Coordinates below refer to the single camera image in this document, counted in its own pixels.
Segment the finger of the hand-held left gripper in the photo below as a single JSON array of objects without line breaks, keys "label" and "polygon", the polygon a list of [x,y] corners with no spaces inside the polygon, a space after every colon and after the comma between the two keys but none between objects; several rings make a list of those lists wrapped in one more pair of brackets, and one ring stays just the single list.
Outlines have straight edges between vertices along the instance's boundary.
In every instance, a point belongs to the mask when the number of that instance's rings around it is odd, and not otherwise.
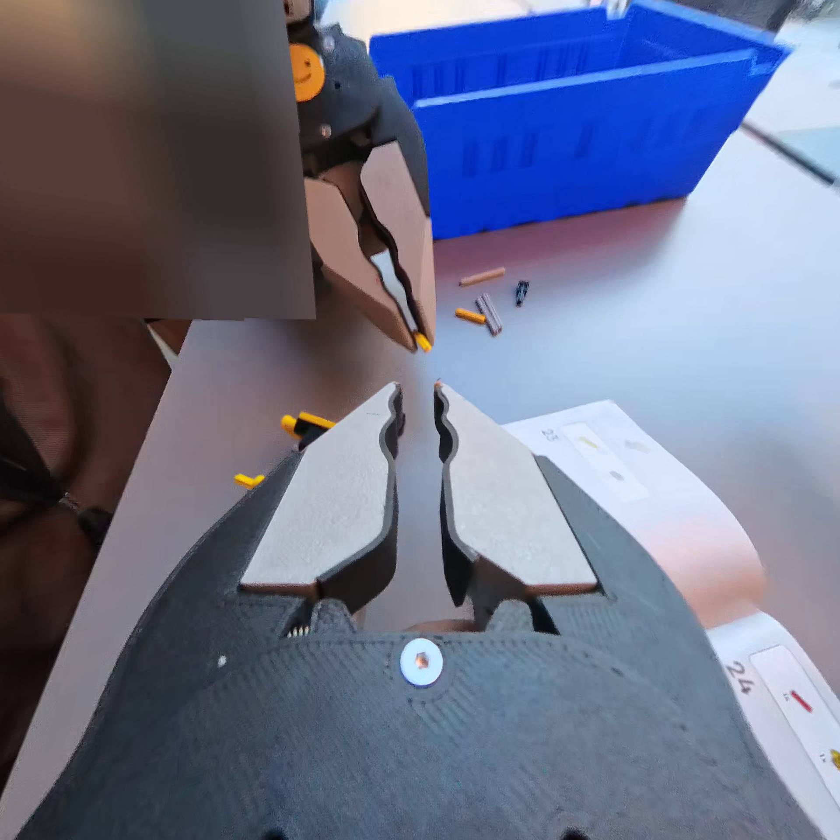
[{"label": "finger of the hand-held left gripper", "polygon": [[410,332],[436,338],[436,281],[431,217],[397,141],[373,148],[363,163],[360,188],[376,233],[391,257],[411,312]]},{"label": "finger of the hand-held left gripper", "polygon": [[388,339],[416,352],[417,343],[396,300],[361,248],[358,225],[340,189],[309,177],[303,183],[310,243],[324,276]]}]

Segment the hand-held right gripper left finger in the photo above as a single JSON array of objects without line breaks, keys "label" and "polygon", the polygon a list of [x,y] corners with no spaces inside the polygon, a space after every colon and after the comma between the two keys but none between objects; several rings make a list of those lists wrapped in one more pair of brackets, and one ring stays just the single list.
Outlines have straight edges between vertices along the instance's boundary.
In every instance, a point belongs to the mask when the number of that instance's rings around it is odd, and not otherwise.
[{"label": "hand-held right gripper left finger", "polygon": [[239,581],[245,592],[365,609],[396,570],[403,390],[389,382],[300,454]]}]

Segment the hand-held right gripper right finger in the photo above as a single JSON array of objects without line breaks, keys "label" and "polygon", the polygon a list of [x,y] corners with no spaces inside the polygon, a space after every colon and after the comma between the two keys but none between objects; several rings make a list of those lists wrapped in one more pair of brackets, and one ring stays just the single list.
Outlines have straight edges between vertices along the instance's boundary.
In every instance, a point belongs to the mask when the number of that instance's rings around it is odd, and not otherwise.
[{"label": "hand-held right gripper right finger", "polygon": [[450,385],[434,386],[451,600],[478,607],[582,595],[597,578],[536,456]]}]

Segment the yellow and black lego model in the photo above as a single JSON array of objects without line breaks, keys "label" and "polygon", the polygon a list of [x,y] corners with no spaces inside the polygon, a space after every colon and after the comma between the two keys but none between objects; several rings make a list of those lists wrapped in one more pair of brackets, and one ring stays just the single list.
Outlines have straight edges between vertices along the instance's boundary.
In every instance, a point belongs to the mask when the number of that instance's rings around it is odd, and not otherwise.
[{"label": "yellow and black lego model", "polygon": [[[293,449],[295,453],[302,453],[335,425],[335,422],[324,417],[305,412],[298,415],[286,414],[280,420],[281,428],[295,440]],[[238,473],[234,476],[234,482],[247,490],[255,489],[265,479],[266,475],[247,476]]]}]

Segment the white instruction booklet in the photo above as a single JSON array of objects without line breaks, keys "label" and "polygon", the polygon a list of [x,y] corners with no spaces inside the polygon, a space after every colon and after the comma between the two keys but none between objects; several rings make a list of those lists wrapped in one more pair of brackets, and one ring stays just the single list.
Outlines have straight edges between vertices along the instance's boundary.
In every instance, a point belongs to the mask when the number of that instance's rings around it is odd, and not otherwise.
[{"label": "white instruction booklet", "polygon": [[794,636],[760,610],[766,575],[723,502],[613,401],[504,427],[639,541],[694,610],[752,733],[825,838],[839,838],[839,703]]}]

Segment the blue plastic bin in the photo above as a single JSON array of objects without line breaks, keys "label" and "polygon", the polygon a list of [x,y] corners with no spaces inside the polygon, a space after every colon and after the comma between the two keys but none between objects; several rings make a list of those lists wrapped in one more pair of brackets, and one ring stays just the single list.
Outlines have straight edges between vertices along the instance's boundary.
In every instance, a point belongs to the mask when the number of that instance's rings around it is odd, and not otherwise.
[{"label": "blue plastic bin", "polygon": [[435,239],[689,195],[792,49],[671,2],[375,35]]}]

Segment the person's brown clothing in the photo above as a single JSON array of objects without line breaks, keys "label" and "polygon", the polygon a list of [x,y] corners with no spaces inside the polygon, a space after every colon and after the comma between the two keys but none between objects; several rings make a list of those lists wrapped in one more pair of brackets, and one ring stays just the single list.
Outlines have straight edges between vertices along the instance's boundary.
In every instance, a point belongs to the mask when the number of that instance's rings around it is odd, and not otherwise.
[{"label": "person's brown clothing", "polygon": [[170,375],[141,320],[2,315],[2,788]]}]

